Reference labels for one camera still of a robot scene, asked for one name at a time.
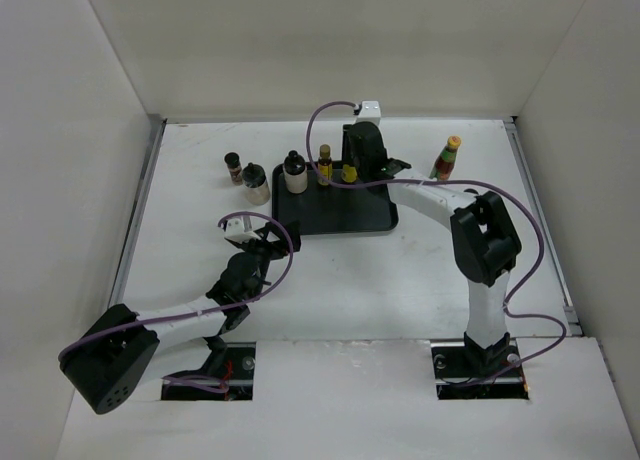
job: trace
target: brown bottle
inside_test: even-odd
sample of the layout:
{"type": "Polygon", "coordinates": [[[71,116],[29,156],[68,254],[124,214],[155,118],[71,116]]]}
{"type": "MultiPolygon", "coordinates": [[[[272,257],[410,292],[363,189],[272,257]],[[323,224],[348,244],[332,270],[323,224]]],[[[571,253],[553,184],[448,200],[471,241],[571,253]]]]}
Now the brown bottle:
{"type": "Polygon", "coordinates": [[[451,175],[456,163],[456,155],[461,143],[462,140],[460,140],[460,137],[456,135],[449,137],[447,145],[442,149],[442,152],[440,152],[438,159],[433,165],[429,178],[435,178],[439,181],[449,179],[449,175],[451,175]]]}
{"type": "MultiPolygon", "coordinates": [[[[322,175],[327,177],[329,180],[332,180],[331,177],[333,176],[333,160],[331,160],[331,147],[329,145],[320,145],[318,170],[320,170],[320,173],[322,173],[322,175]]],[[[325,182],[321,177],[318,177],[318,185],[326,187],[329,184],[325,182]]]]}

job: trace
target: white wall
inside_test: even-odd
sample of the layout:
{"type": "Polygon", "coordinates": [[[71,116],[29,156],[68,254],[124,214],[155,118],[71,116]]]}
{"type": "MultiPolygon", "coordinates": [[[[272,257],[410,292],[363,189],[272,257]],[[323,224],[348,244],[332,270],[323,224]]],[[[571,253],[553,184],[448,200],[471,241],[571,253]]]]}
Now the white wall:
{"type": "Polygon", "coordinates": [[[55,455],[149,122],[87,0],[0,0],[0,458],[55,455]]]}
{"type": "Polygon", "coordinates": [[[518,128],[585,332],[640,442],[640,0],[587,0],[518,128]]]}
{"type": "Polygon", "coordinates": [[[515,115],[584,0],[91,0],[147,111],[515,115]]]}

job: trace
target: metal frame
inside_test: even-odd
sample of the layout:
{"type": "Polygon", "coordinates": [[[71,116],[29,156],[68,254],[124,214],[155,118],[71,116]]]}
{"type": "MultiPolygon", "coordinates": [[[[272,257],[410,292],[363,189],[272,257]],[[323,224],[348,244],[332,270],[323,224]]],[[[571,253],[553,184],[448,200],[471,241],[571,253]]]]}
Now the metal frame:
{"type": "Polygon", "coordinates": [[[542,205],[540,204],[540,199],[538,198],[538,193],[536,192],[536,187],[533,183],[533,178],[531,177],[531,171],[529,170],[529,165],[527,164],[524,156],[524,151],[522,150],[522,144],[520,143],[520,137],[518,136],[518,129],[516,128],[513,120],[510,122],[505,121],[503,123],[509,140],[511,141],[510,143],[513,154],[515,156],[516,162],[518,163],[518,170],[520,170],[522,183],[524,184],[525,190],[527,191],[527,196],[529,197],[529,202],[531,203],[531,206],[534,210],[532,213],[537,217],[538,222],[540,222],[540,226],[544,233],[545,242],[548,246],[549,253],[551,253],[553,266],[556,270],[558,281],[560,282],[560,285],[562,287],[565,303],[567,304],[567,306],[573,307],[571,294],[569,293],[569,288],[567,287],[564,273],[562,272],[562,268],[560,267],[560,260],[558,259],[556,248],[553,245],[553,240],[551,239],[551,234],[549,233],[549,226],[547,224],[547,220],[545,219],[544,213],[542,212],[542,205]]]}
{"type": "Polygon", "coordinates": [[[138,240],[138,233],[140,232],[144,207],[147,204],[147,196],[151,189],[151,179],[153,178],[153,172],[155,171],[156,162],[158,161],[160,145],[164,135],[164,128],[167,125],[167,120],[160,117],[160,115],[149,115],[149,121],[151,122],[151,132],[149,133],[148,140],[149,144],[147,145],[147,152],[142,164],[138,189],[133,200],[131,218],[129,219],[129,227],[127,228],[124,246],[120,253],[118,270],[113,282],[107,308],[122,302],[124,288],[127,284],[129,269],[133,259],[133,251],[138,240]]]}

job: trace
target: bottle cap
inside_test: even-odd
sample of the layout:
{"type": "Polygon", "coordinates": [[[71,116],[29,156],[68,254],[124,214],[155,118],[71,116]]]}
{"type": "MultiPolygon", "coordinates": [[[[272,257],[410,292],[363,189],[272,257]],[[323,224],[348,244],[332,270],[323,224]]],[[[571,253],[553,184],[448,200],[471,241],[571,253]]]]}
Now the bottle cap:
{"type": "Polygon", "coordinates": [[[237,168],[240,166],[240,157],[236,152],[229,152],[224,156],[224,163],[229,168],[237,168]]]}
{"type": "Polygon", "coordinates": [[[249,162],[249,164],[242,170],[242,180],[244,180],[247,187],[259,187],[266,179],[267,176],[264,173],[264,168],[260,165],[249,162]]]}
{"type": "Polygon", "coordinates": [[[447,146],[451,148],[458,148],[462,144],[462,140],[457,135],[452,135],[447,140],[447,146]]]}
{"type": "Polygon", "coordinates": [[[329,158],[330,156],[331,156],[331,147],[326,143],[324,145],[320,145],[320,157],[329,158]]]}

